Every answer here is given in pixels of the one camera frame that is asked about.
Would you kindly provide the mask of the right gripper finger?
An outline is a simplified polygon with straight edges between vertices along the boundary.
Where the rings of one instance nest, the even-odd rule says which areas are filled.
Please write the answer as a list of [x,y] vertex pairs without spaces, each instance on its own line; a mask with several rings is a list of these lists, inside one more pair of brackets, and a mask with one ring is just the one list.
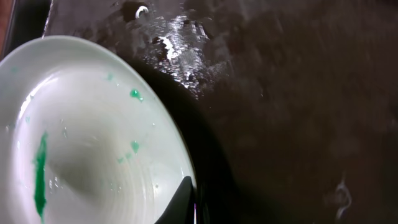
[[174,196],[155,224],[194,224],[195,199],[192,179],[182,179]]

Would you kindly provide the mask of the white plate top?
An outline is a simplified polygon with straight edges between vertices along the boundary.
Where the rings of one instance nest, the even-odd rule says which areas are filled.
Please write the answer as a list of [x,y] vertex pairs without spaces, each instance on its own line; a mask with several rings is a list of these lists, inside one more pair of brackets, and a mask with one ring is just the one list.
[[1,222],[155,223],[193,162],[146,81],[77,37],[1,60]]

